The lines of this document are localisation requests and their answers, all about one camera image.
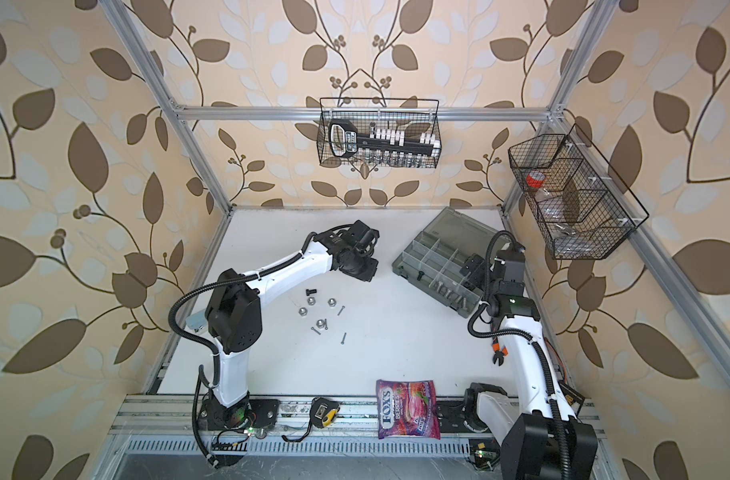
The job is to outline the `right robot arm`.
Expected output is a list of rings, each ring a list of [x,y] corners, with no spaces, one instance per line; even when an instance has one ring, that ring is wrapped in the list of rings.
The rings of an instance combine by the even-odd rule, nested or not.
[[[507,350],[514,390],[472,384],[469,417],[498,443],[503,478],[590,478],[598,439],[594,428],[578,419],[559,383],[537,305],[525,294],[523,246],[512,242],[487,253],[482,267],[483,297],[467,330]]]

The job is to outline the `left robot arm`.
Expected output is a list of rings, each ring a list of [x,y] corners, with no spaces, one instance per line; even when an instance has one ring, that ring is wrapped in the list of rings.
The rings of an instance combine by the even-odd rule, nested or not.
[[[217,428],[235,429],[250,417],[249,349],[263,333],[263,308],[292,288],[328,272],[371,281],[378,267],[374,254],[379,239],[380,232],[360,220],[312,232],[301,249],[288,257],[256,271],[225,270],[217,281],[184,294],[173,304],[168,313],[172,331],[211,352],[212,376],[206,377],[201,369],[198,381],[208,388],[209,402],[216,412],[207,418]],[[185,330],[178,320],[184,305],[207,292],[210,300],[201,313],[210,339]]]

